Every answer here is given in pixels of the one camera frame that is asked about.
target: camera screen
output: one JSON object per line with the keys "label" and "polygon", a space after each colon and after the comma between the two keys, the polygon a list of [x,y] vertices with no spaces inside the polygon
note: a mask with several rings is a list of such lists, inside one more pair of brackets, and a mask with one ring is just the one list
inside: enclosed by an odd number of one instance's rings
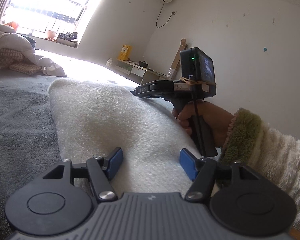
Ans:
{"label": "camera screen", "polygon": [[204,53],[199,51],[199,61],[202,81],[215,83],[212,60]]}

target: pillow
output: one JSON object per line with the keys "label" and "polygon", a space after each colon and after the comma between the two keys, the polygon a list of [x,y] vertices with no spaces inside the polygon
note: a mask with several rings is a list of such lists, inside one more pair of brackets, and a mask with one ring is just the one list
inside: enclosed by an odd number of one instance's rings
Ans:
{"label": "pillow", "polygon": [[24,56],[20,51],[7,48],[0,49],[0,69],[8,68],[13,62],[20,62],[23,59]]}
{"label": "pillow", "polygon": [[34,65],[34,64],[28,64],[24,62],[16,62],[10,65],[9,69],[18,71],[27,75],[33,75],[39,71],[41,71],[41,67]]}

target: bed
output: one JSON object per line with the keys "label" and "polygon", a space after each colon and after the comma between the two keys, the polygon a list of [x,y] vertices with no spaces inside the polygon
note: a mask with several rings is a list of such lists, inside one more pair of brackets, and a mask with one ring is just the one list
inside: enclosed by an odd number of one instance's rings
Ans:
{"label": "bed", "polygon": [[[100,65],[51,52],[36,52],[58,62],[68,77],[137,86]],[[47,93],[55,79],[58,77],[0,70],[0,239],[11,233],[4,217],[7,198],[60,160]]]}
{"label": "bed", "polygon": [[117,194],[186,192],[191,181],[179,164],[180,149],[200,155],[171,115],[171,103],[133,96],[138,84],[100,65],[37,53],[68,77],[0,70],[0,240],[11,233],[7,198],[60,159],[82,163],[119,146],[125,160],[112,181]]}

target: circular pad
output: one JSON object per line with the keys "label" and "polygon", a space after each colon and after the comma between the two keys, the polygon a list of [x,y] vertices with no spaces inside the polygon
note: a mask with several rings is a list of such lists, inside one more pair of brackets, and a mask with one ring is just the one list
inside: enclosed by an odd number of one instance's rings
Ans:
{"label": "circular pad", "polygon": [[296,206],[292,198],[265,179],[241,180],[217,192],[211,198],[210,211],[235,233],[266,237],[290,228]]}
{"label": "circular pad", "polygon": [[68,232],[92,210],[89,195],[62,179],[34,180],[14,193],[5,207],[11,228],[33,236]]}
{"label": "circular pad", "polygon": [[63,196],[56,193],[40,193],[31,197],[28,201],[28,208],[36,214],[48,215],[58,212],[65,206]]}
{"label": "circular pad", "polygon": [[238,197],[238,207],[251,215],[262,215],[270,212],[274,207],[274,202],[266,195],[259,193],[248,193]]}

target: fuzzy white blanket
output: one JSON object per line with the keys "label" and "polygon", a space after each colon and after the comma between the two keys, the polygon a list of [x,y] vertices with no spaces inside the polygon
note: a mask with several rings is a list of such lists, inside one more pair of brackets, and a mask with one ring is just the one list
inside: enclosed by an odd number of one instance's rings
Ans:
{"label": "fuzzy white blanket", "polygon": [[179,164],[180,150],[200,154],[172,116],[171,103],[137,98],[111,83],[66,78],[51,84],[49,100],[62,158],[84,163],[121,147],[124,161],[111,181],[119,196],[122,192],[186,193],[191,181]]}

